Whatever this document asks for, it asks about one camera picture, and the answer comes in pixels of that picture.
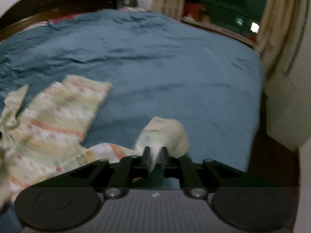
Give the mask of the colourful patterned child shirt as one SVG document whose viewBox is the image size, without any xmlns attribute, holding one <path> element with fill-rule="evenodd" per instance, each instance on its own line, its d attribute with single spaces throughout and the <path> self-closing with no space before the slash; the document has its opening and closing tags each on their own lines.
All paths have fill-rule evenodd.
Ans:
<svg viewBox="0 0 311 233">
<path fill-rule="evenodd" d="M 108 97 L 112 84 L 77 75 L 54 82 L 22 107 L 28 85 L 8 93 L 1 113 L 1 202 L 14 201 L 36 183 L 82 167 L 96 160 L 118 163 L 127 156 L 151 150 L 151 166 L 160 162 L 160 150 L 181 157 L 189 139 L 175 119 L 154 117 L 128 149 L 101 143 L 84 148 L 90 124 Z"/>
</svg>

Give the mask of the teal blue bed blanket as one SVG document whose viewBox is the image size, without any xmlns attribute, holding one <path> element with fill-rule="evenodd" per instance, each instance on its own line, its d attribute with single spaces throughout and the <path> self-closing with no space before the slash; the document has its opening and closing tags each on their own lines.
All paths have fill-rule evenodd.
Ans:
<svg viewBox="0 0 311 233">
<path fill-rule="evenodd" d="M 28 84 L 27 100 L 66 75 L 113 90 L 85 146 L 134 144 L 155 116 L 181 122 L 194 162 L 245 171 L 259 125 L 265 69 L 231 38 L 158 13 L 102 10 L 15 34 L 1 43 L 1 97 Z"/>
</svg>

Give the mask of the dark box by headboard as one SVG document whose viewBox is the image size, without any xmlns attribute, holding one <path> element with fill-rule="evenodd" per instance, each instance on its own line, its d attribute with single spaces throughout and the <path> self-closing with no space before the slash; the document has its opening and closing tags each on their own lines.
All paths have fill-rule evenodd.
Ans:
<svg viewBox="0 0 311 233">
<path fill-rule="evenodd" d="M 123 7 L 137 7 L 138 0 L 118 0 L 117 1 L 117 9 L 121 9 Z"/>
</svg>

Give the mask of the red pink pillow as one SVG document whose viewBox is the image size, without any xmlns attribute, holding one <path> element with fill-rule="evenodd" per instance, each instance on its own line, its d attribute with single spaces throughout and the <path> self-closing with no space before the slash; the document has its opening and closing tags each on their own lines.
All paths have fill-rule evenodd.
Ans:
<svg viewBox="0 0 311 233">
<path fill-rule="evenodd" d="M 58 18 L 55 18 L 55 19 L 49 19 L 47 24 L 48 25 L 53 25 L 53 24 L 56 24 L 56 23 L 60 23 L 62 21 L 72 20 L 72 19 L 75 19 L 79 15 L 81 15 L 81 13 L 61 16 L 61 17 L 58 17 Z"/>
</svg>

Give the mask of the dark wooden headboard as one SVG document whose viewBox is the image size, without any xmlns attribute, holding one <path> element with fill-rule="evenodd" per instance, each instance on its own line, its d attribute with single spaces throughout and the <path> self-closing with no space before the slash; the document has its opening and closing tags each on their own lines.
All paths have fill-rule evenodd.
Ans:
<svg viewBox="0 0 311 233">
<path fill-rule="evenodd" d="M 118 0 L 20 0 L 1 16 L 1 41 L 32 23 L 117 8 Z"/>
</svg>

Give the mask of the beige right curtain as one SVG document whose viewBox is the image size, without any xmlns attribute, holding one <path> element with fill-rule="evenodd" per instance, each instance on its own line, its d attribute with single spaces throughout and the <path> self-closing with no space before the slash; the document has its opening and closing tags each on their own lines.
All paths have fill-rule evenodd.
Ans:
<svg viewBox="0 0 311 233">
<path fill-rule="evenodd" d="M 255 47 L 263 62 L 274 61 L 282 52 L 305 6 L 306 0 L 266 0 Z"/>
</svg>

